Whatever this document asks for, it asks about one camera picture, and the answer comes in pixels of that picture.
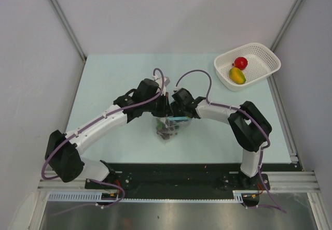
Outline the red fake tomato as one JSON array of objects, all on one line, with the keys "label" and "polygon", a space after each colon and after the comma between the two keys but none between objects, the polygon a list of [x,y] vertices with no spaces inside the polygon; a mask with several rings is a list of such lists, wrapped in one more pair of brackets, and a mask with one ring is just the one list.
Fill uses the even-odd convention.
[{"label": "red fake tomato", "polygon": [[247,65],[248,65],[248,60],[245,57],[238,57],[234,60],[233,62],[233,67],[236,67],[240,70],[244,70],[246,69]]}]

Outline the yellow fake fruit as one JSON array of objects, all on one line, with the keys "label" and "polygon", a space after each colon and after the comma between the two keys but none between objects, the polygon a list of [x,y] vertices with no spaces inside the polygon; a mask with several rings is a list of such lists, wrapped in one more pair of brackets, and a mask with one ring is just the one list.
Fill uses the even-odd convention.
[{"label": "yellow fake fruit", "polygon": [[230,71],[229,71],[229,77],[230,79],[239,85],[245,84],[246,82],[246,77],[244,75],[244,73],[242,72],[242,70],[240,70],[239,68],[233,67]]}]

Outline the green fake vegetable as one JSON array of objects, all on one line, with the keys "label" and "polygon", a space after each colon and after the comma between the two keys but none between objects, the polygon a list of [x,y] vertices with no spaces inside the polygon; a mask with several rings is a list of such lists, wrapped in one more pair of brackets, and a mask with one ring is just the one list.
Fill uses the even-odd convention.
[{"label": "green fake vegetable", "polygon": [[166,118],[157,118],[156,130],[163,131],[168,128]]}]

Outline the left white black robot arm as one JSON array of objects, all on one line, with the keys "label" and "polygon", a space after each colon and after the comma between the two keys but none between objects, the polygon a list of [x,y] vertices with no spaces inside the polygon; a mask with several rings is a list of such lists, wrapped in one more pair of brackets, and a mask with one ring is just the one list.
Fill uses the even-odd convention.
[{"label": "left white black robot arm", "polygon": [[82,155],[107,133],[128,124],[145,112],[159,118],[169,116],[171,107],[166,92],[168,84],[168,77],[146,78],[136,89],[118,97],[101,115],[85,125],[66,133],[54,131],[47,144],[46,164],[64,183],[85,178],[96,180],[105,189],[110,188],[115,182],[114,170],[103,160],[93,161]]}]

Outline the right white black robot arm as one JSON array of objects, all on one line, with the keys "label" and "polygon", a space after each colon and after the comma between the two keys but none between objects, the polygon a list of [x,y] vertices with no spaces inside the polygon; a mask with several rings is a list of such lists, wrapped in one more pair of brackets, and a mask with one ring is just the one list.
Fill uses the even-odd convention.
[{"label": "right white black robot arm", "polygon": [[262,152],[270,147],[269,135],[272,126],[250,101],[239,107],[208,102],[207,98],[193,98],[191,93],[181,88],[172,95],[171,108],[174,113],[192,119],[209,119],[228,124],[242,147],[242,163],[239,171],[239,184],[252,189],[261,172]]}]

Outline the clear zip top bag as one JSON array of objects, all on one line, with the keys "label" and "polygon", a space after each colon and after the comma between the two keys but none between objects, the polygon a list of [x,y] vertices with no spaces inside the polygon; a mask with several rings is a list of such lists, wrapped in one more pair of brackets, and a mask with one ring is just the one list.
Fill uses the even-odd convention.
[{"label": "clear zip top bag", "polygon": [[163,141],[169,141],[189,126],[189,117],[165,117],[156,118],[156,134]]}]

